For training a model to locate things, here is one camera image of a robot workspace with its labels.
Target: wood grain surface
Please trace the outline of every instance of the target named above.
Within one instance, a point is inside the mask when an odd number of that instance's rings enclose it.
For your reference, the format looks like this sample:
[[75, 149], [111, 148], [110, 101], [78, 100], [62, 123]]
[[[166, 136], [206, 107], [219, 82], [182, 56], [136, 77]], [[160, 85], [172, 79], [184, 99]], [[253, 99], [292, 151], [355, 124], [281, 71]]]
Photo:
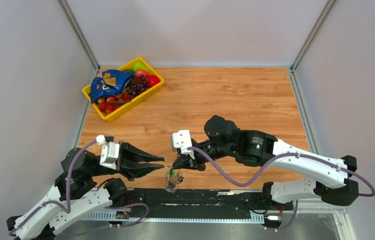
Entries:
[[[164, 78], [161, 91], [135, 106], [112, 122], [102, 120], [89, 108], [80, 139], [80, 147], [105, 134], [115, 141], [125, 141], [154, 155], [165, 157], [165, 168], [156, 170], [133, 182], [121, 177], [128, 187], [163, 188], [169, 165], [176, 159], [170, 137], [179, 130], [190, 130], [191, 137], [207, 139], [204, 124], [213, 115], [235, 122], [244, 130], [259, 130], [308, 150], [294, 93], [285, 68], [219, 68], [219, 67], [157, 67]], [[98, 145], [89, 151], [100, 154]], [[259, 170], [225, 157], [217, 161], [221, 168], [238, 182], [245, 183]], [[181, 170], [186, 189], [240, 189], [225, 180], [210, 163], [205, 171]], [[98, 176], [99, 184], [111, 177]], [[279, 168], [266, 169], [249, 187], [261, 189], [263, 183], [287, 182], [302, 176]]]

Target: chip bag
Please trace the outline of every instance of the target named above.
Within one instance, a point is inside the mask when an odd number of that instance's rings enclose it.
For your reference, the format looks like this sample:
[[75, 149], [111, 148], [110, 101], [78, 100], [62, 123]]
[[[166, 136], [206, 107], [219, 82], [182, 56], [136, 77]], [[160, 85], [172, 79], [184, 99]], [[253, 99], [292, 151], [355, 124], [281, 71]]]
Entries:
[[103, 71], [102, 77], [95, 77], [90, 85], [90, 102], [95, 103], [102, 97], [120, 95], [134, 76], [133, 73], [116, 69]]

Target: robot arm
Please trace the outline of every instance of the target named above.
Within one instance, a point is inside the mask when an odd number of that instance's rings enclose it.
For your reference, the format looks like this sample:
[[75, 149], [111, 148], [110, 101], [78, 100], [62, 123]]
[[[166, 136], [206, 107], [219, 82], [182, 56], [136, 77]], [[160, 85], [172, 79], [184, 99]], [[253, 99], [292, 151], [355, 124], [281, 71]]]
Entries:
[[[12, 216], [7, 220], [8, 230], [16, 239], [53, 239], [71, 224], [96, 210], [125, 204], [128, 191], [120, 178], [113, 178], [104, 188], [91, 191], [97, 184], [92, 179], [94, 176], [121, 174], [133, 181], [164, 167], [149, 163], [164, 161], [161, 156], [144, 152], [127, 142], [115, 143], [112, 138], [108, 138], [107, 142], [104, 136], [98, 137], [100, 140], [97, 138], [97, 143], [102, 145], [101, 155], [85, 150], [75, 159], [80, 148], [70, 150], [61, 162], [64, 172], [55, 180], [48, 193], [25, 215]], [[71, 211], [66, 213], [57, 204], [48, 202], [65, 205], [67, 175], [73, 161], [75, 164], [69, 189]]]
[[[321, 198], [322, 201], [338, 206], [349, 206], [358, 197], [358, 184], [350, 180], [348, 173], [357, 169], [357, 160], [352, 156], [330, 158], [320, 156], [294, 146], [265, 132], [241, 130], [233, 121], [214, 115], [204, 126], [208, 140], [196, 142], [188, 130], [172, 134], [172, 146], [178, 153], [173, 169], [205, 170], [208, 160], [189, 147], [197, 147], [213, 160], [226, 156], [234, 157], [236, 162], [250, 167], [262, 167], [271, 158], [295, 153], [295, 156], [280, 157], [271, 163], [272, 167], [282, 168], [305, 175], [306, 178], [290, 182], [267, 182], [263, 186], [263, 201], [273, 200], [287, 203], [292, 200]], [[312, 159], [301, 157], [309, 155], [335, 164], [337, 168]]]

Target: bunch of grapes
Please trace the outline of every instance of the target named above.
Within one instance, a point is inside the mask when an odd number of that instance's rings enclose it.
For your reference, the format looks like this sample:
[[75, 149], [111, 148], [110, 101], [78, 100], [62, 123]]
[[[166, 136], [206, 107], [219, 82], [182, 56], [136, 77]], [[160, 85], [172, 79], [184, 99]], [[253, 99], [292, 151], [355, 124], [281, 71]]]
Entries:
[[134, 81], [132, 80], [127, 84], [127, 96], [134, 99], [149, 88], [148, 79], [144, 75], [136, 75]]

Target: yellow basket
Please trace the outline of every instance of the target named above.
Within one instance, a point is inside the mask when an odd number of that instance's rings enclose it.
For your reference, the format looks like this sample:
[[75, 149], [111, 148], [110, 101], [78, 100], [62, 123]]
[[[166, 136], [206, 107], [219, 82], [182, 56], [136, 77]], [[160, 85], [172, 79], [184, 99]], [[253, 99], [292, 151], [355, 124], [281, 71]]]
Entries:
[[[139, 96], [133, 98], [131, 100], [131, 102], [128, 102], [124, 105], [122, 105], [121, 107], [119, 107], [117, 110], [111, 112], [110, 114], [108, 115], [104, 115], [98, 108], [98, 105], [96, 103], [92, 103], [92, 106], [93, 108], [95, 108], [97, 114], [99, 114], [99, 116], [103, 119], [103, 120], [106, 120], [107, 122], [111, 122], [112, 120], [120, 117], [122, 114], [124, 114], [125, 112], [127, 112], [128, 110], [130, 110], [131, 108], [133, 108], [134, 106], [138, 105], [140, 102], [142, 102], [143, 100], [149, 98], [150, 96], [152, 96], [153, 94], [155, 94], [156, 92], [158, 92], [159, 90], [161, 90], [163, 88], [163, 85], [164, 85], [164, 78], [161, 77], [143, 58], [141, 58], [140, 56], [139, 57], [136, 57], [135, 59], [129, 61], [128, 63], [124, 64], [123, 66], [117, 68], [118, 70], [122, 71], [124, 69], [132, 69], [133, 67], [133, 64], [137, 61], [141, 61], [147, 68], [147, 72], [149, 74], [153, 74], [153, 75], [156, 75], [158, 78], [159, 78], [159, 83], [156, 84], [155, 86], [149, 88], [148, 90], [142, 92], [142, 94], [140, 94]], [[83, 94], [86, 96], [86, 98], [89, 100], [89, 102], [91, 101], [91, 97], [89, 96], [89, 94], [91, 93], [91, 86], [90, 85], [87, 85], [85, 87], [83, 87], [83, 90], [82, 90]]]

